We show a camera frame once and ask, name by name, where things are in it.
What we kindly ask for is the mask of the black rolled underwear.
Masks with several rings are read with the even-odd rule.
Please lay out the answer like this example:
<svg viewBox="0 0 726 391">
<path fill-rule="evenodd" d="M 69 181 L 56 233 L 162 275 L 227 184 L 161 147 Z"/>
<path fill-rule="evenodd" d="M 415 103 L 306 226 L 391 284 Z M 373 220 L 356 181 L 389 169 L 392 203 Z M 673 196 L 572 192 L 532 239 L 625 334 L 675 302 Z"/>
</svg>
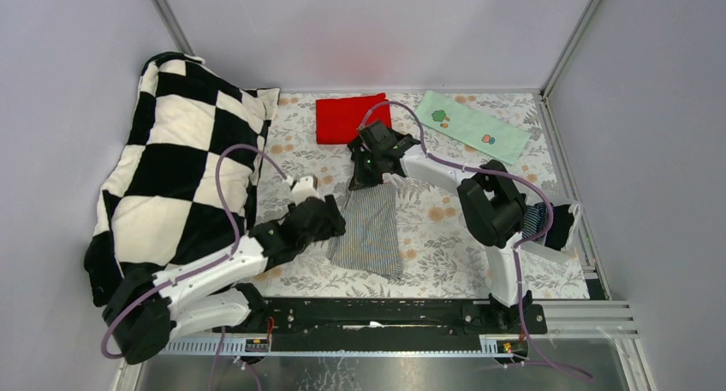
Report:
<svg viewBox="0 0 726 391">
<path fill-rule="evenodd" d="M 564 204 L 556 206 L 553 214 L 553 223 L 545 236 L 544 245 L 551 250 L 562 251 L 574 225 L 574 214 L 570 212 L 570 205 Z"/>
</svg>

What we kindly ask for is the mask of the black crumpled garment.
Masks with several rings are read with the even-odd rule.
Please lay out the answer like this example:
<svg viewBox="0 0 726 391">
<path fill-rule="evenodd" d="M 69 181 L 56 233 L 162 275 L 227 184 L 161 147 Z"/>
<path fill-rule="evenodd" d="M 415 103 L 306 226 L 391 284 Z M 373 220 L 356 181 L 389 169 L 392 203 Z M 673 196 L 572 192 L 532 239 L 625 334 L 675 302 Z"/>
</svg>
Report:
<svg viewBox="0 0 726 391">
<path fill-rule="evenodd" d="M 350 143 L 348 143 L 347 148 L 351 152 L 350 160 L 352 162 L 355 162 L 359 157 L 366 157 L 366 144 L 360 136 L 356 137 Z"/>
</svg>

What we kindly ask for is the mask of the navy striped rolled underwear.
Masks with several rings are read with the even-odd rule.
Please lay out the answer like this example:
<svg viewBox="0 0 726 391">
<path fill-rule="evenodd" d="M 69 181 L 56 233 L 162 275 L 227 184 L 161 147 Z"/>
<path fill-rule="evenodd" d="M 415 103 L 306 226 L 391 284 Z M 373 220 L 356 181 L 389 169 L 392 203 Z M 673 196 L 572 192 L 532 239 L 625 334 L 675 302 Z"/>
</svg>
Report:
<svg viewBox="0 0 726 391">
<path fill-rule="evenodd" d="M 528 205 L 523 217 L 522 236 L 525 239 L 531 238 L 540 233 L 548 221 L 548 210 L 546 204 L 538 202 Z"/>
</svg>

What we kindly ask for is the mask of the red folded cloth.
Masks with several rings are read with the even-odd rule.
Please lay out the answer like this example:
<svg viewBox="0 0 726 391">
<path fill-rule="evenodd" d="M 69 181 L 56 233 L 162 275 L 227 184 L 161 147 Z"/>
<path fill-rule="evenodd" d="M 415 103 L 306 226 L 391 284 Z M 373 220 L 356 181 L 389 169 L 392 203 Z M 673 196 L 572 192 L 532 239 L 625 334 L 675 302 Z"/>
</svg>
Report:
<svg viewBox="0 0 726 391">
<path fill-rule="evenodd" d="M 346 145 L 358 136 L 358 127 L 368 110 L 387 100 L 383 92 L 318 99 L 315 102 L 316 142 L 319 145 Z"/>
</svg>

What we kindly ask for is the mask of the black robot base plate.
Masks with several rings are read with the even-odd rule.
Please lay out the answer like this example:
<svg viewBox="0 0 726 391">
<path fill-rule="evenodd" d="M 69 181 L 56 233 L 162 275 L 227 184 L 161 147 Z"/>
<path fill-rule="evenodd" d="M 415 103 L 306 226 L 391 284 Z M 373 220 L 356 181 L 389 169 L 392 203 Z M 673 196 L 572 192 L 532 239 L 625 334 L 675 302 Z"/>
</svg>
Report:
<svg viewBox="0 0 726 391">
<path fill-rule="evenodd" d="M 259 317 L 227 329 L 264 333 L 269 319 L 275 334 L 310 332 L 323 327 L 446 328 L 456 334 L 531 335 L 548 332 L 541 305 L 529 295 L 524 311 L 488 299 L 268 298 Z"/>
</svg>

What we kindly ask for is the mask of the aluminium frame rail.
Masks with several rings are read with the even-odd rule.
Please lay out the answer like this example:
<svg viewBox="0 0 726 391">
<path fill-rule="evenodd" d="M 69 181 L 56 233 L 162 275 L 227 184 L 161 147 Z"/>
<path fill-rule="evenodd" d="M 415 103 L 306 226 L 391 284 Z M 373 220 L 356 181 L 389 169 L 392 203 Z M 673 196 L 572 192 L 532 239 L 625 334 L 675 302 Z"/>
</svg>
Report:
<svg viewBox="0 0 726 391">
<path fill-rule="evenodd" d="M 164 350 L 176 356 L 212 355 L 221 349 L 246 358 L 482 358 L 497 368 L 540 365 L 549 360 L 570 364 L 575 376 L 595 372 L 598 341 L 612 347 L 616 369 L 631 390 L 655 385 L 644 358 L 631 309 L 624 301 L 542 300 L 548 332 L 531 335 L 456 334 L 446 328 L 323 327 L 310 332 L 275 334 L 269 319 L 262 333 L 192 334 Z"/>
</svg>

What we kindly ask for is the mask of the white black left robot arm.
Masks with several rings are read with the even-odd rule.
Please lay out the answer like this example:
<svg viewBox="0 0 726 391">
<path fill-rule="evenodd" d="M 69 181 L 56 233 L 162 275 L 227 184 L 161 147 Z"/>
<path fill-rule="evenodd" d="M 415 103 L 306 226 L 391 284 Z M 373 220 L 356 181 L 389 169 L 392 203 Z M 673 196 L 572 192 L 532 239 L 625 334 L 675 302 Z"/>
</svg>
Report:
<svg viewBox="0 0 726 391">
<path fill-rule="evenodd" d="M 216 327 L 247 332 L 265 323 L 264 307 L 234 287 L 292 261 L 314 242 L 343 235 L 345 220 L 331 195 L 290 204 L 286 216 L 255 226 L 230 247 L 192 263 L 128 273 L 105 307 L 102 354 L 138 364 L 170 341 Z"/>
</svg>

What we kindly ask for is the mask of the grey striped underwear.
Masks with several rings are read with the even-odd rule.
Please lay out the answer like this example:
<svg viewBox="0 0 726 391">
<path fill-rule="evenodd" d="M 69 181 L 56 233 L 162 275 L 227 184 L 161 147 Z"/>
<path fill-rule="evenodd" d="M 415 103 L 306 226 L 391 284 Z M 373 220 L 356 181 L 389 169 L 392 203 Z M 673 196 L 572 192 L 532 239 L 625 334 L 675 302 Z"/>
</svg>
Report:
<svg viewBox="0 0 726 391">
<path fill-rule="evenodd" d="M 345 233 L 332 239 L 327 257 L 348 270 L 366 271 L 389 280 L 403 274 L 396 230 L 396 190 L 384 183 L 351 191 L 342 207 Z"/>
</svg>

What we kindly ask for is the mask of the black white checkered blanket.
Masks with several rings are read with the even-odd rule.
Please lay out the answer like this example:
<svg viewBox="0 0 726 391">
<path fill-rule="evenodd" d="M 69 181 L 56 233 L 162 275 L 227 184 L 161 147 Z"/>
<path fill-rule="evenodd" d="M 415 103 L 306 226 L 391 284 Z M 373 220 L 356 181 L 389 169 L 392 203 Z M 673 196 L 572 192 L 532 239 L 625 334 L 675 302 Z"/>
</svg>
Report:
<svg viewBox="0 0 726 391">
<path fill-rule="evenodd" d="M 102 184 L 83 266 L 92 302 L 125 275 L 192 263 L 250 230 L 278 88 L 244 89 L 167 51 L 141 70 L 132 127 Z"/>
</svg>

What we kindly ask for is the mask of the clear plastic organizer box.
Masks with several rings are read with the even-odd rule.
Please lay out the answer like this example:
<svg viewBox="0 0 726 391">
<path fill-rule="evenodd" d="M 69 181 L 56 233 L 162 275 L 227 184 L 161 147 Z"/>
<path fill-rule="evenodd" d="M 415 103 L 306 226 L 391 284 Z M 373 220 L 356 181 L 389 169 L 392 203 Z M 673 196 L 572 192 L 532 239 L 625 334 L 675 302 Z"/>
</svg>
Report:
<svg viewBox="0 0 726 391">
<path fill-rule="evenodd" d="M 460 201 L 468 231 L 483 246 L 504 249 L 524 238 L 522 251 L 552 262 L 564 263 L 574 255 L 581 218 L 577 202 L 554 197 L 549 215 L 543 202 L 522 205 L 485 196 L 464 196 Z"/>
</svg>

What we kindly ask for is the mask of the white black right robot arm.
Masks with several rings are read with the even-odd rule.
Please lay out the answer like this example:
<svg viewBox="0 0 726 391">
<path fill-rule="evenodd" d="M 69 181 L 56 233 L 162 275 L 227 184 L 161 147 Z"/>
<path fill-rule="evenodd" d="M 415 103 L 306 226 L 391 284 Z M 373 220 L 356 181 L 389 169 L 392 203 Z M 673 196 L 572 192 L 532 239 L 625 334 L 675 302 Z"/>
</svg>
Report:
<svg viewBox="0 0 726 391">
<path fill-rule="evenodd" d="M 491 295 L 496 304 L 491 321 L 496 329 L 511 333 L 525 321 L 519 304 L 518 279 L 513 254 L 514 243 L 522 238 L 526 196 L 496 159 L 471 169 L 424 150 L 410 134 L 402 134 L 376 121 L 363 128 L 348 143 L 354 173 L 348 188 L 360 190 L 383 182 L 385 174 L 424 181 L 458 196 L 469 233 L 485 247 L 492 269 Z"/>
</svg>

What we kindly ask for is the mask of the mint green printed cloth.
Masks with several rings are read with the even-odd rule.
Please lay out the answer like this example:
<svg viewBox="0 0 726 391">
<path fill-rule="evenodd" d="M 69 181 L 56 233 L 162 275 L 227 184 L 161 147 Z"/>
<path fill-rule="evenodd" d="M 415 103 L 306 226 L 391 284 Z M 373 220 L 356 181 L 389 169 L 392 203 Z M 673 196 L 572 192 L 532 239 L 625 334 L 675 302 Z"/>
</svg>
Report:
<svg viewBox="0 0 726 391">
<path fill-rule="evenodd" d="M 437 92 L 427 91 L 415 113 L 423 125 L 506 164 L 517 161 L 530 139 L 528 132 Z"/>
</svg>

